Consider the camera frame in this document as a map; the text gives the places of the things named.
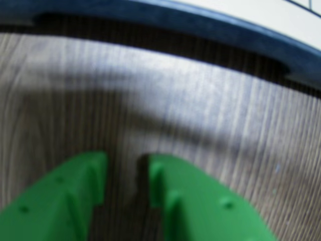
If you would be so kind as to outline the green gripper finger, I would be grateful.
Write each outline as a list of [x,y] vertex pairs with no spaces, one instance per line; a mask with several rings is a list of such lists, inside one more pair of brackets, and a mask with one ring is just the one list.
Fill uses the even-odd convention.
[[276,240],[244,198],[178,157],[148,157],[149,201],[165,240]]
[[105,152],[66,160],[1,211],[1,240],[87,240],[107,167]]

